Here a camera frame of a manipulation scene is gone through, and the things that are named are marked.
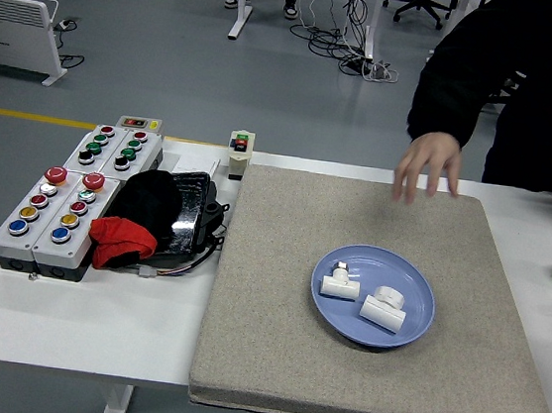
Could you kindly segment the person's right hand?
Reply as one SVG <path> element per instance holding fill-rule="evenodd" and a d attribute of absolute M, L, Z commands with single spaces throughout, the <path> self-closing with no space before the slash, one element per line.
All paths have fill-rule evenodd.
<path fill-rule="evenodd" d="M 447 179 L 447 191 L 458 197 L 462 153 L 457 140 L 447 133 L 426 133 L 414 139 L 394 170 L 392 199 L 403 199 L 411 205 L 416 197 L 421 171 L 427 170 L 425 192 L 436 194 L 442 174 Z"/>

